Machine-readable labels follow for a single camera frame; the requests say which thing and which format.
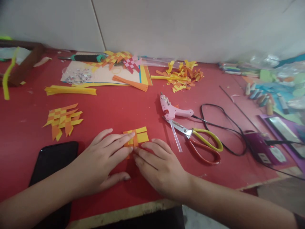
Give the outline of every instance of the white wall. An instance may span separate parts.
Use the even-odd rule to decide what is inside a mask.
[[[305,1],[93,0],[106,48],[202,62],[305,51]]]
[[[89,0],[2,2],[0,36],[54,48],[104,50]],[[305,52],[304,0],[93,0],[93,5],[111,51],[201,62],[257,51],[282,58]]]
[[[104,51],[91,1],[0,1],[0,36],[58,49]]]

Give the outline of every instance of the floor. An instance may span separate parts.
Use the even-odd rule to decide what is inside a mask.
[[[248,194],[259,196],[301,216],[305,216],[305,182],[290,178],[247,190]],[[204,216],[189,207],[182,206],[185,229],[226,229],[228,227]]]
[[[185,229],[227,229],[228,227],[183,205]]]

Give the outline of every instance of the black phone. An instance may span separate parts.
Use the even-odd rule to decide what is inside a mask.
[[[42,148],[38,154],[29,186],[42,181],[69,165],[77,157],[77,151],[78,142],[66,142]],[[71,203],[68,203],[47,216],[33,228],[66,228],[69,223],[70,212]]]

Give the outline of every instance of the scissor blade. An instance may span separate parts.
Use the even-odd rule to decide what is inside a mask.
[[[190,137],[191,137],[192,132],[193,132],[192,130],[185,128],[184,126],[182,126],[181,124],[177,123],[177,122],[174,121],[174,120],[173,120],[173,126],[174,126],[177,130],[179,130],[181,133],[184,133],[184,134],[187,136],[187,138],[190,138]]]

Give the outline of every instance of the purple device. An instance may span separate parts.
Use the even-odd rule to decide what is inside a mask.
[[[270,140],[267,133],[259,133],[249,130],[245,133],[253,152],[253,157],[265,165],[284,165],[287,159],[276,146],[268,146],[265,140]]]

